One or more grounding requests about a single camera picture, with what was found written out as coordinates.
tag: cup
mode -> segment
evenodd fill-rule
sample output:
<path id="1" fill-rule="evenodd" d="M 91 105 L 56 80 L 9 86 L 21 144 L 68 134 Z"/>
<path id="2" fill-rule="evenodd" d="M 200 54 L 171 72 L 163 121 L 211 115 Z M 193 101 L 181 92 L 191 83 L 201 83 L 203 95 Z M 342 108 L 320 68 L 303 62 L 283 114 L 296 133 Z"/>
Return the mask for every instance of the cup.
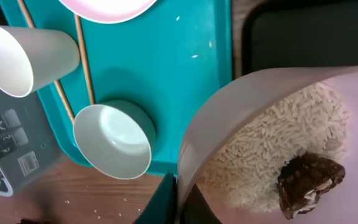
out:
<path id="1" fill-rule="evenodd" d="M 78 47 L 64 32 L 0 26 L 0 89 L 10 96 L 25 97 L 79 62 Z"/>
<path id="2" fill-rule="evenodd" d="M 82 109 L 74 120 L 75 142 L 100 172 L 129 180 L 150 166 L 155 128 L 139 106 L 124 100 Z"/>

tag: white rice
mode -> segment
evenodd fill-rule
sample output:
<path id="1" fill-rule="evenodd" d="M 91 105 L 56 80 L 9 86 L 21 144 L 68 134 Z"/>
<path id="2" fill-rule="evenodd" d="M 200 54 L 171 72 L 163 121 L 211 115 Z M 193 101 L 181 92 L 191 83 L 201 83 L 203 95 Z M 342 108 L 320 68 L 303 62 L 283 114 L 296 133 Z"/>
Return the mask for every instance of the white rice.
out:
<path id="1" fill-rule="evenodd" d="M 281 168 L 306 151 L 341 162 L 349 113 L 339 94 L 317 83 L 267 109 L 244 126 L 208 162 L 197 184 L 231 208 L 279 208 Z"/>

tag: barcode sticker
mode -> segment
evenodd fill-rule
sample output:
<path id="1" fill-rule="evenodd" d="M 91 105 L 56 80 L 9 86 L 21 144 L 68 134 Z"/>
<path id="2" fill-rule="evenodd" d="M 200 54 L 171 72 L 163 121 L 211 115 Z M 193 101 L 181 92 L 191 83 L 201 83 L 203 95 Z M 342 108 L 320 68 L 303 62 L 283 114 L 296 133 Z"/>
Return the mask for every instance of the barcode sticker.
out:
<path id="1" fill-rule="evenodd" d="M 35 171 L 40 167 L 40 164 L 38 163 L 34 151 L 25 154 L 17 160 L 19 161 L 20 168 L 22 169 L 24 176 L 29 175 L 31 172 Z"/>

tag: teal tray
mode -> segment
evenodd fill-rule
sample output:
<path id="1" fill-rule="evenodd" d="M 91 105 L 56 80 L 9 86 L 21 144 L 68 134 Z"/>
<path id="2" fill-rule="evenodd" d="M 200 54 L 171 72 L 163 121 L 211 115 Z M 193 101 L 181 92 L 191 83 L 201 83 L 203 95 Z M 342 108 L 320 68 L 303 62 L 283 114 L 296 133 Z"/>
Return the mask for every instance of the teal tray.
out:
<path id="1" fill-rule="evenodd" d="M 74 15 L 58 0 L 25 3 L 37 28 L 61 30 L 78 41 Z M 27 25 L 16 0 L 0 5 L 11 26 Z M 231 0 L 158 0 L 120 24 L 81 22 L 96 102 L 124 99 L 143 107 L 157 129 L 148 173 L 176 174 L 191 118 L 232 80 Z M 74 114 L 89 105 L 82 66 L 60 81 Z M 61 149 L 77 164 L 91 166 L 75 144 L 55 86 L 38 95 Z"/>

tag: wooden table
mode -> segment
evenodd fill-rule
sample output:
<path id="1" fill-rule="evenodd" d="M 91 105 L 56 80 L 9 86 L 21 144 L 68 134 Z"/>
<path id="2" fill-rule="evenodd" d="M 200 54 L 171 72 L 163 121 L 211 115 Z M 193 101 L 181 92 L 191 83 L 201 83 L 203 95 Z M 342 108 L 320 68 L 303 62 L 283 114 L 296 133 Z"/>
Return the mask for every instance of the wooden table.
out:
<path id="1" fill-rule="evenodd" d="M 241 75 L 241 30 L 249 11 L 264 0 L 232 0 L 232 38 L 235 77 Z M 161 177 L 136 180 L 109 178 L 94 168 L 65 158 L 45 176 L 11 198 L 0 197 L 0 224 L 42 216 L 36 193 L 49 198 L 61 223 L 132 223 L 160 183 Z"/>

